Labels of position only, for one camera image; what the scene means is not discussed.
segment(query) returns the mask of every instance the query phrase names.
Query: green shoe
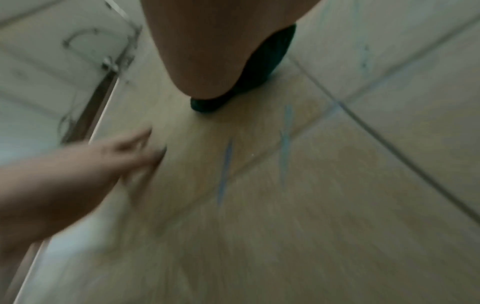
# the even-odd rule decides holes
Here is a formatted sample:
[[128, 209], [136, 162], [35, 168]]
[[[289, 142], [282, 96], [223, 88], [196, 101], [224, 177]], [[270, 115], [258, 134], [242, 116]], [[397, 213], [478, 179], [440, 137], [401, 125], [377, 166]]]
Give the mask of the green shoe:
[[233, 88], [217, 98], [206, 100], [191, 98], [191, 108], [201, 113], [213, 112], [233, 96], [248, 92], [265, 83], [287, 53], [296, 28], [297, 25], [294, 24], [268, 37], [250, 56]]

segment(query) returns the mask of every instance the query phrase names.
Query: beige floor tile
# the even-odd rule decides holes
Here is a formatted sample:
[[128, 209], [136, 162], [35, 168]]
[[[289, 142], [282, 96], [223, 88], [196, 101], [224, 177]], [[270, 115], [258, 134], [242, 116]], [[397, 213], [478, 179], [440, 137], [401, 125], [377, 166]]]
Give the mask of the beige floor tile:
[[344, 99], [479, 10], [477, 0], [322, 0], [299, 22], [290, 54]]
[[480, 25], [415, 62], [351, 108], [480, 211]]
[[[342, 112], [162, 237], [202, 303], [477, 303], [480, 231]], [[179, 298], [180, 282], [157, 302]]]
[[235, 173], [280, 142], [286, 105], [293, 112], [292, 131], [318, 118], [332, 104], [289, 60], [262, 87], [236, 97], [211, 115], [190, 109], [189, 99], [169, 80], [153, 48], [141, 68], [125, 77], [99, 137], [152, 124], [151, 144], [168, 145], [166, 158], [142, 196], [132, 194], [138, 214], [160, 226], [220, 182], [229, 140], [230, 173]]

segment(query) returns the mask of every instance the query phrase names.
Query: paint stain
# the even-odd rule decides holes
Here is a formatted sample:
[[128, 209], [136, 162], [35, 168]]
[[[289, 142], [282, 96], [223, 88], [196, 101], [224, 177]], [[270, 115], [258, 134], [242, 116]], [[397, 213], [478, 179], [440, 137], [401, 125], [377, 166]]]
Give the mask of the paint stain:
[[294, 111], [292, 105], [285, 106], [283, 118], [283, 130], [280, 132], [280, 183], [285, 187], [287, 171], [289, 168], [290, 154], [290, 133], [294, 122]]
[[225, 196], [225, 189], [227, 187], [227, 179], [229, 177], [229, 169], [230, 163], [232, 161], [232, 153], [234, 150], [234, 140], [230, 138], [228, 141], [228, 145], [225, 149], [225, 157], [223, 158], [223, 167], [221, 169], [221, 176], [220, 176], [220, 186], [218, 187], [218, 196], [216, 203], [220, 207], [223, 203], [224, 196]]
[[367, 34], [361, 14], [360, 0], [353, 0], [353, 25], [355, 27], [355, 48], [359, 57], [359, 68], [366, 77], [370, 76], [373, 69], [372, 53], [368, 44]]

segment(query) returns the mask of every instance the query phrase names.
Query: skin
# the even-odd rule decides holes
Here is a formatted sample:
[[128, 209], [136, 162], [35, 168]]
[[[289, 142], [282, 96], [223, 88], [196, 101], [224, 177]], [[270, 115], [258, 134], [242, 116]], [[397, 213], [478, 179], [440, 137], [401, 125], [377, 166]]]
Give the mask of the skin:
[[151, 133], [148, 128], [92, 144], [73, 144], [0, 167], [1, 256], [83, 218], [120, 178], [156, 168], [166, 148], [145, 148]]

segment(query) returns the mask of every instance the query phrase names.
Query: floor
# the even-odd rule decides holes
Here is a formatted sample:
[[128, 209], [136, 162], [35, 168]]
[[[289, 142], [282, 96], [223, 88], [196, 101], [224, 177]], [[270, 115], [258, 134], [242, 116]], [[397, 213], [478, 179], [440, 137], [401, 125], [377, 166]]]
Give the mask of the floor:
[[143, 36], [96, 138], [152, 124], [166, 159], [55, 236], [18, 303], [478, 303], [479, 78], [477, 0], [323, 0], [206, 116]]

